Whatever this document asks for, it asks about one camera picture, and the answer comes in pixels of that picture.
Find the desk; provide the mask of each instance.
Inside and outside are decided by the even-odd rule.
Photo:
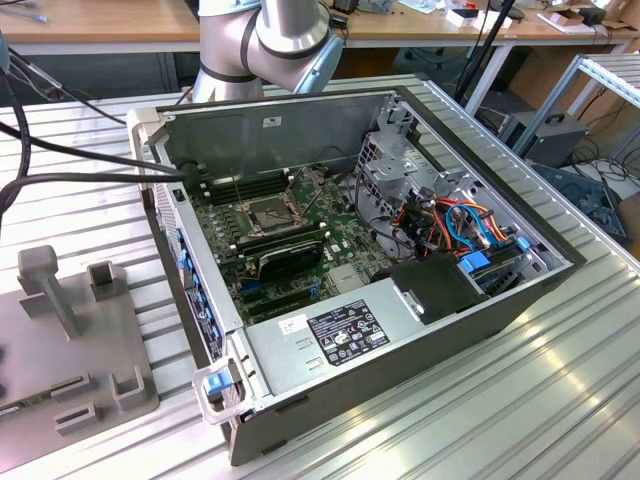
[[[0,14],[7,40],[25,55],[184,52],[199,48],[199,26],[183,0],[37,0],[46,24]],[[475,114],[509,52],[518,45],[615,45],[621,53],[637,33],[564,34],[525,11],[522,23],[498,35],[498,47],[466,106]],[[472,46],[478,31],[457,28],[441,11],[424,15],[396,3],[392,15],[355,12],[347,47]]]
[[[501,334],[261,458],[230,467],[222,431],[201,420],[191,390],[195,364],[136,187],[27,187],[4,218],[0,291],[18,287],[16,252],[30,246],[52,244],[61,257],[59,275],[105,258],[122,265],[161,402],[155,412],[16,468],[3,480],[379,478],[378,472],[396,478],[406,471],[414,478],[640,477],[640,265],[433,84],[406,75],[334,81],[327,90],[398,84],[589,263]],[[99,105],[122,118],[132,108],[171,105],[177,97]],[[29,107],[27,116],[36,135],[128,154],[124,127],[76,103]],[[9,109],[0,119],[15,122]],[[421,141],[435,142],[430,136]],[[0,145],[3,185],[15,177],[20,142],[3,137]],[[444,150],[437,160],[445,168],[458,162]],[[32,164],[33,173],[115,168],[47,153],[35,153]]]

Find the blue cable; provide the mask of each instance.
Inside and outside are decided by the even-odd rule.
[[[465,244],[467,247],[469,247],[471,249],[471,251],[473,252],[473,245],[471,244],[470,241],[465,240],[464,238],[462,238],[461,236],[459,236],[455,229],[453,228],[453,225],[451,224],[451,213],[453,212],[453,209],[456,207],[451,207],[449,208],[449,210],[447,210],[447,215],[445,217],[445,222],[447,223],[447,230],[449,230],[449,234],[455,238],[456,240],[458,240],[460,243]]]
[[[468,205],[453,205],[452,207],[449,208],[449,210],[447,210],[447,216],[446,216],[447,230],[449,230],[449,233],[451,234],[451,236],[453,238],[455,238],[456,240],[458,240],[461,243],[464,243],[466,246],[468,246],[471,249],[471,251],[474,250],[471,242],[469,242],[468,240],[465,240],[464,238],[458,236],[455,233],[455,230],[454,230],[453,225],[451,223],[451,214],[453,213],[453,209],[455,209],[455,208],[460,208],[462,210],[465,210],[473,217],[473,220],[478,225],[478,228],[480,228],[480,231],[482,232],[482,235],[484,235],[484,237],[487,239],[487,241],[490,244],[492,244],[492,245],[493,244],[500,244],[498,239],[484,225],[484,222],[478,216],[478,214],[475,212],[475,210],[473,210],[473,208],[468,206]]]

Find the power supply label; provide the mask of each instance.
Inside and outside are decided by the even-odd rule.
[[[389,343],[364,300],[310,318],[307,323],[334,367]]]

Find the aluminum extrusion table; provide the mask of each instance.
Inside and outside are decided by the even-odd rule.
[[[28,245],[52,244],[61,274],[101,258],[124,265],[161,403],[153,413],[14,469],[6,478],[640,476],[640,265],[433,84],[400,76],[338,81],[328,88],[395,84],[407,86],[456,131],[588,265],[500,335],[265,457],[230,467],[220,429],[200,419],[190,386],[195,365],[136,187],[27,187],[4,219],[0,285],[17,285],[16,252]],[[100,105],[123,116],[131,108],[176,98]],[[14,122],[7,110],[0,116]],[[33,135],[129,153],[125,129],[77,104],[33,107],[28,116]],[[20,147],[7,138],[0,145],[1,184],[15,175]],[[444,148],[437,159],[445,166],[455,163]],[[127,169],[34,153],[34,173],[61,170]],[[6,374],[0,364],[0,375]]]

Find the black cable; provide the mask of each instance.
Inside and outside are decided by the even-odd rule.
[[[18,167],[18,174],[16,178],[23,178],[29,173],[29,165],[31,163],[31,136],[29,135],[29,123],[27,122],[27,116],[24,113],[24,109],[22,108],[22,104],[18,99],[15,91],[11,87],[11,82],[9,81],[9,77],[4,72],[4,70],[0,69],[0,76],[2,77],[2,81],[9,93],[9,99],[11,101],[11,107],[13,108],[13,113],[16,116],[16,121],[20,126],[20,131],[18,132],[21,149],[20,149],[20,165]],[[16,201],[16,197],[18,193],[15,192],[7,199],[7,206],[9,208],[13,205],[13,202]]]
[[[458,92],[460,91],[460,83],[462,82],[462,78],[464,77],[464,72],[467,71],[467,68],[469,67],[469,64],[471,63],[471,60],[475,57],[476,55],[476,49],[478,48],[478,45],[480,44],[480,39],[482,38],[482,33],[484,32],[484,26],[487,23],[487,17],[489,16],[489,8],[490,5],[488,2],[487,3],[487,9],[484,11],[484,18],[482,19],[482,26],[480,27],[480,32],[478,33],[478,37],[476,38],[476,43],[473,45],[473,48],[471,49],[471,52],[469,52],[469,56],[467,57],[467,61],[464,64],[464,67],[462,67],[462,73],[460,73],[460,77],[458,77],[458,83],[456,85],[456,90],[454,92],[454,99],[456,99],[456,101],[458,103],[460,103],[460,100],[458,100]]]
[[[13,127],[10,127],[4,122],[0,121],[0,132],[6,133],[7,135],[20,139],[21,134],[18,130]],[[179,175],[180,178],[171,181],[182,181],[185,178],[185,175],[182,172],[179,172],[175,168],[167,167],[165,165],[161,165],[158,163],[151,162],[143,162],[140,160],[132,160],[129,158],[116,157],[114,155],[107,155],[105,153],[98,152],[89,152],[87,150],[80,150],[73,147],[65,147],[64,145],[58,145],[56,143],[50,143],[46,140],[41,140],[36,137],[29,137],[31,143],[36,147],[44,148],[45,150],[50,150],[52,152],[63,153],[66,155],[73,155],[74,157],[84,157],[89,158],[91,160],[100,160],[103,162],[116,163],[118,165],[128,165],[131,167],[145,168],[148,170],[154,170],[157,172],[168,173],[171,175]]]
[[[476,73],[478,73],[478,70],[480,69],[480,65],[482,64],[482,61],[486,57],[487,53],[489,53],[489,50],[491,49],[491,45],[493,44],[493,41],[498,35],[498,32],[500,31],[500,28],[504,23],[504,19],[507,18],[507,14],[509,13],[509,10],[511,10],[511,7],[513,7],[514,3],[515,3],[515,0],[504,0],[504,2],[502,3],[502,8],[500,9],[500,13],[498,14],[498,18],[496,19],[495,23],[491,27],[491,31],[489,32],[489,35],[487,35],[487,38],[485,39],[484,44],[480,49],[480,53],[478,57],[474,58],[473,61],[470,63],[471,70],[467,75],[463,74],[460,76],[460,89],[458,90],[455,96],[455,100],[459,104],[462,103],[462,99],[464,98],[464,95],[467,89],[469,88],[469,85],[471,85],[473,78],[476,76]],[[484,30],[484,20],[486,20],[488,15],[489,15],[489,5],[487,5],[487,10],[485,11],[485,18],[483,19],[483,26],[480,28],[480,34],[482,34],[482,30]]]
[[[580,115],[578,115],[578,118],[576,120],[580,120],[582,118],[582,116],[586,113],[587,110],[589,110],[589,107],[591,107],[591,105],[593,105],[593,102],[595,102],[597,99],[599,99],[602,95],[604,95],[604,92],[606,91],[606,88],[602,87],[600,89],[600,91],[598,92],[598,94],[593,97],[589,103],[587,103],[587,106],[584,107],[584,109],[582,110],[582,112],[580,112]]]
[[[461,53],[459,55],[454,55],[452,57],[444,57],[444,58],[438,55],[439,58],[443,58],[443,60],[438,61],[438,60],[434,60],[434,59],[431,59],[431,58],[423,57],[420,53],[418,53],[418,52],[421,51],[419,48],[412,48],[411,50],[412,50],[413,54],[415,56],[417,56],[420,60],[422,60],[423,62],[431,63],[433,65],[446,65],[448,63],[454,63],[460,57],[464,56],[464,53]]]
[[[600,130],[598,130],[597,132],[590,132],[590,133],[589,133],[589,136],[598,135],[598,134],[600,134],[600,133],[604,132],[607,128],[609,128],[611,125],[613,125],[613,123],[614,123],[614,122],[616,121],[616,119],[618,118],[618,115],[620,115],[620,112],[621,112],[622,110],[624,110],[625,108],[627,108],[628,106],[629,106],[629,104],[628,104],[628,103],[626,103],[626,102],[624,102],[624,103],[620,106],[620,108],[618,108],[618,110],[616,110],[615,112],[610,112],[610,113],[607,113],[607,114],[605,114],[605,115],[601,115],[601,116],[599,116],[599,117],[596,117],[596,118],[594,118],[593,120],[590,120],[590,121],[587,123],[587,127],[589,127],[589,125],[594,124],[594,123],[595,123],[595,122],[597,122],[598,120],[602,120],[603,118],[607,118],[607,117],[610,117],[610,116],[614,115],[614,117],[611,119],[611,121],[609,121],[609,123],[607,123],[607,125],[605,125],[603,128],[601,128],[601,129],[600,129]]]
[[[591,145],[593,145],[595,147],[595,152],[593,154],[593,156],[595,158],[600,158],[600,147],[598,146],[598,144],[596,142],[594,142],[593,140],[591,140],[589,137],[584,137],[582,140],[591,143]]]
[[[476,118],[480,120],[480,123],[482,123],[482,125],[484,125],[491,133],[498,135],[498,126],[495,123],[483,116],[481,113],[477,113]]]
[[[23,57],[22,55],[20,55],[18,52],[16,52],[13,48],[9,47],[9,52],[11,52],[11,55],[15,58],[18,59],[18,61],[20,61],[27,69],[31,70],[32,72],[34,72],[35,74],[37,74],[39,77],[41,77],[43,80],[46,80],[48,83],[50,83],[52,86],[54,86],[55,88],[57,88],[58,90],[60,90],[64,95],[66,95],[67,97],[75,100],[76,102],[80,102],[81,104],[83,104],[84,106],[90,108],[91,110],[93,110],[94,112],[102,115],[103,117],[108,118],[109,120],[112,120],[116,123],[119,123],[121,125],[126,125],[127,123],[124,120],[121,120],[119,118],[114,117],[113,115],[105,112],[104,110],[96,107],[95,105],[87,102],[86,100],[83,100],[81,98],[79,98],[78,96],[76,96],[75,94],[73,94],[71,91],[69,91],[69,89],[67,89],[64,85],[62,85],[59,81],[57,81],[56,79],[54,79],[53,77],[51,77],[48,73],[46,73],[44,70],[42,70],[40,67],[38,67],[37,65],[31,63],[28,59],[26,59],[25,57]]]
[[[175,104],[180,105],[184,101],[184,99],[187,98],[187,95],[189,95],[189,92],[193,90],[193,87],[194,86],[191,85],[189,88],[187,88]]]
[[[376,232],[377,235],[380,235],[384,238],[388,238],[389,240],[392,240],[394,242],[397,242],[399,245],[402,245],[403,247],[409,249],[410,251],[413,252],[413,247],[411,246],[410,243],[406,243],[403,242],[402,240],[399,240],[397,238],[392,237],[391,235],[386,234],[385,232],[381,232],[380,230],[378,230],[377,228],[375,228],[373,225],[371,225],[371,223],[367,222],[364,217],[362,216],[362,213],[360,213],[360,210],[358,209],[358,194],[360,191],[360,180],[362,179],[362,176],[364,175],[364,169],[360,169],[360,173],[357,175],[356,177],[356,185],[355,185],[355,200],[353,201],[353,207],[354,210],[356,211],[356,213],[358,214],[358,216],[360,217],[360,219],[366,223],[367,225],[369,225],[369,227],[371,227],[371,230],[373,230],[374,232]]]
[[[183,175],[131,175],[125,173],[39,173],[29,175],[27,177],[16,178],[7,183],[0,190],[0,215],[7,211],[7,201],[14,194],[20,192],[27,185],[35,185],[37,183],[50,182],[118,182],[118,183],[169,183],[180,182],[184,178]]]

